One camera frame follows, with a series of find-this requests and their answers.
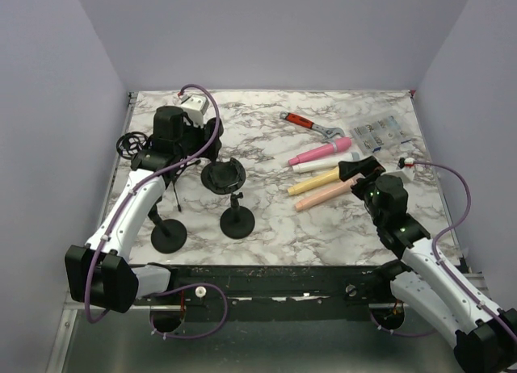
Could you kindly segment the black clip round-base stand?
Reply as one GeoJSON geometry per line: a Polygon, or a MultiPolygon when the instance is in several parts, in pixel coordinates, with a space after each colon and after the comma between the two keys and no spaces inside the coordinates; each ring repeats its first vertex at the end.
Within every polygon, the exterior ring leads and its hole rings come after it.
{"type": "Polygon", "coordinates": [[[151,244],[161,254],[172,254],[179,251],[187,241],[187,229],[183,223],[175,219],[163,220],[157,205],[153,205],[148,213],[154,228],[151,232],[151,244]]]}

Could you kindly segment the white grey-headed microphone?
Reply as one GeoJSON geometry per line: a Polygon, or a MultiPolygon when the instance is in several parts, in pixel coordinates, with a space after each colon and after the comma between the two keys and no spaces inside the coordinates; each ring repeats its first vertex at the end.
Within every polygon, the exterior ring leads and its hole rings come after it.
{"type": "Polygon", "coordinates": [[[341,161],[358,161],[359,159],[360,155],[357,152],[341,153],[314,161],[299,163],[292,166],[292,170],[295,173],[306,173],[316,170],[333,169],[341,161]]]}

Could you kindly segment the black shock-mount round-base stand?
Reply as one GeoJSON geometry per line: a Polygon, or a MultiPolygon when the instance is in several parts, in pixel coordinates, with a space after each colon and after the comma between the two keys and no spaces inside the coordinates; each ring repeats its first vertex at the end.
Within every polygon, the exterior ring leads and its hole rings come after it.
{"type": "Polygon", "coordinates": [[[221,231],[229,238],[238,240],[248,237],[254,230],[255,218],[252,211],[241,206],[239,200],[243,193],[231,194],[230,207],[221,215],[221,231]]]}

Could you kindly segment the peach microphone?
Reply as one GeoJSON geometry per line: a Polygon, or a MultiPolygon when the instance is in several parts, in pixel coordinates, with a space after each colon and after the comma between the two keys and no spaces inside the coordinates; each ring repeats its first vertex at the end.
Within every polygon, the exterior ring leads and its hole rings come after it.
{"type": "Polygon", "coordinates": [[[314,195],[304,198],[295,204],[295,210],[297,212],[308,210],[311,207],[317,206],[330,199],[334,199],[340,195],[344,195],[351,191],[351,187],[357,183],[357,179],[357,177],[348,179],[345,182],[340,182],[336,185],[321,190],[318,193],[315,193],[314,195]]]}

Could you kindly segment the black tripod shock-mount stand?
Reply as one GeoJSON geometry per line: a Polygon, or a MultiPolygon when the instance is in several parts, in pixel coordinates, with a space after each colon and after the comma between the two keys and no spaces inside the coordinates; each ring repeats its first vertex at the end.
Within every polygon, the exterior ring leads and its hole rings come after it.
{"type": "MultiPolygon", "coordinates": [[[[128,132],[121,136],[116,142],[116,152],[119,157],[125,160],[132,160],[141,150],[147,149],[151,145],[151,137],[146,136],[143,132],[128,132]]],[[[179,180],[183,172],[191,167],[197,166],[201,163],[200,159],[190,161],[188,164],[181,166],[173,174],[170,175],[170,179],[173,185],[174,196],[177,203],[178,211],[182,211],[181,204],[179,202],[179,196],[176,191],[176,182],[179,180]]]]}

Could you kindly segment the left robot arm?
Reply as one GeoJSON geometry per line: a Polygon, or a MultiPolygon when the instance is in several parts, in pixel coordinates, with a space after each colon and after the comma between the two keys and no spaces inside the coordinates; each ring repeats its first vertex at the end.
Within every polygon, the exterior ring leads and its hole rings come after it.
{"type": "Polygon", "coordinates": [[[170,269],[156,264],[133,267],[129,257],[146,220],[154,223],[159,249],[175,251],[184,245],[186,227],[162,219],[158,203],[191,161],[217,159],[223,124],[219,115],[204,120],[205,112],[204,103],[159,107],[152,135],[129,132],[117,141],[117,153],[131,163],[124,189],[96,232],[65,254],[70,295],[84,303],[87,312],[97,306],[124,313],[148,295],[161,304],[178,298],[179,285],[170,269]]]}

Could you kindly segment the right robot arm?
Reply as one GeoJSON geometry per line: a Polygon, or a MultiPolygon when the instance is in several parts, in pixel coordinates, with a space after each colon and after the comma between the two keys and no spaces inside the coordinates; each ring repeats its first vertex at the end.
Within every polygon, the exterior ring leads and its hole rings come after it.
{"type": "Polygon", "coordinates": [[[516,311],[503,310],[475,287],[438,247],[451,225],[432,236],[407,211],[408,192],[399,173],[418,165],[400,158],[388,172],[374,157],[341,161],[338,176],[355,184],[380,242],[393,252],[393,274],[372,280],[380,301],[408,304],[448,342],[465,372],[500,372],[516,364],[516,311]]]}

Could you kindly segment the beige microphone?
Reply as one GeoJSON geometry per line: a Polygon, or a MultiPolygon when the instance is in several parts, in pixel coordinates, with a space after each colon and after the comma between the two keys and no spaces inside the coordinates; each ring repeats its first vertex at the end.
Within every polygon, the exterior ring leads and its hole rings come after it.
{"type": "Polygon", "coordinates": [[[320,174],[316,177],[308,179],[306,181],[297,183],[294,186],[288,188],[288,194],[290,196],[299,195],[305,193],[306,191],[311,191],[312,189],[322,187],[326,184],[339,181],[339,167],[336,166],[332,170],[325,172],[324,174],[320,174]]]}

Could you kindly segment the tall black round-base stand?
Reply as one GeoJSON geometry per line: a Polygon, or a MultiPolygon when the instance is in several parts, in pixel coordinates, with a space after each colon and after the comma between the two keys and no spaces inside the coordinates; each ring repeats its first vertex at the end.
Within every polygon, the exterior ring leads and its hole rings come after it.
{"type": "Polygon", "coordinates": [[[201,171],[201,182],[216,195],[227,195],[240,189],[246,181],[246,171],[234,157],[228,161],[210,161],[201,171]]]}

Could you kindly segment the pink microphone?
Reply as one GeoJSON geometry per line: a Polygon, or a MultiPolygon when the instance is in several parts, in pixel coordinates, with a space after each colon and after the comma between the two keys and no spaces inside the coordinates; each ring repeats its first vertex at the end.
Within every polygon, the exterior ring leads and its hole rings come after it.
{"type": "Polygon", "coordinates": [[[300,153],[295,157],[288,160],[290,166],[298,165],[300,163],[306,163],[314,161],[322,157],[327,157],[335,153],[341,153],[347,151],[352,146],[352,139],[349,137],[339,137],[326,143],[315,149],[310,149],[304,153],[300,153]]]}

